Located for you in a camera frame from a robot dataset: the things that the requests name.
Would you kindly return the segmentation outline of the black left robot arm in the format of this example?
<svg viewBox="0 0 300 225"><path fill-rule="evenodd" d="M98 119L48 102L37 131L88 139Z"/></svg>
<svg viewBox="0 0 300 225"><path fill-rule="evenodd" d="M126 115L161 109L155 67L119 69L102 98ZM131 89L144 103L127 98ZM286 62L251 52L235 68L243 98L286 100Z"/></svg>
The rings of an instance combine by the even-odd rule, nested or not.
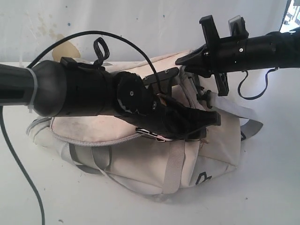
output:
<svg viewBox="0 0 300 225"><path fill-rule="evenodd" d="M186 107L135 73L68 57L31 68L1 65L0 104L26 105L44 117L114 116L165 141L205 137L207 127L221 124L218 112Z"/></svg>

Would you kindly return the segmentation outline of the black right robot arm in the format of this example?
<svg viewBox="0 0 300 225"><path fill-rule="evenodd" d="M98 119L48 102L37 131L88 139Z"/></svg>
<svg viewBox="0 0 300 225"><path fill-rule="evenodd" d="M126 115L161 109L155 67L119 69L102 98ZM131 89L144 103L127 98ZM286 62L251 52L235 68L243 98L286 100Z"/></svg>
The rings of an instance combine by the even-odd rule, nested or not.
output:
<svg viewBox="0 0 300 225"><path fill-rule="evenodd" d="M215 77L219 96L227 96L227 73L266 69L299 68L300 30L281 33L273 31L263 36L249 37L243 17L229 20L230 36L221 38L212 15L199 23L205 44L178 58L176 65L204 78Z"/></svg>

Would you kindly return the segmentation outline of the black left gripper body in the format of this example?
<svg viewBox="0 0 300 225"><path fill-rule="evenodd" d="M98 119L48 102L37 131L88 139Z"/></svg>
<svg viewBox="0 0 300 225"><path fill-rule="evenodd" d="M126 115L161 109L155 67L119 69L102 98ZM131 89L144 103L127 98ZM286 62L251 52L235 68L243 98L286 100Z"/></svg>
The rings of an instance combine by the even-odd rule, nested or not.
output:
<svg viewBox="0 0 300 225"><path fill-rule="evenodd" d="M172 97L158 95L147 115L136 115L136 129L140 134L159 141L182 140L188 133L188 108Z"/></svg>

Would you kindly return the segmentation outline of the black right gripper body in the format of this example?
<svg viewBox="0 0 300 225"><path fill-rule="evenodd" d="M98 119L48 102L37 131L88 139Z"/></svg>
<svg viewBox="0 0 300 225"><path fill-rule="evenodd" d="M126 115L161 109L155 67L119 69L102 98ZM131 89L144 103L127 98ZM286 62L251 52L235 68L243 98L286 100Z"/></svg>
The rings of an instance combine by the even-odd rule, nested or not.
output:
<svg viewBox="0 0 300 225"><path fill-rule="evenodd" d="M205 52L202 55L203 64L210 68L215 77L218 95L227 96L229 93L227 80L229 69L226 68L226 65L232 64L229 60L234 60L238 54L239 51L236 48L239 41L246 38L232 36L221 38L212 15L202 17L199 23L205 38Z"/></svg>

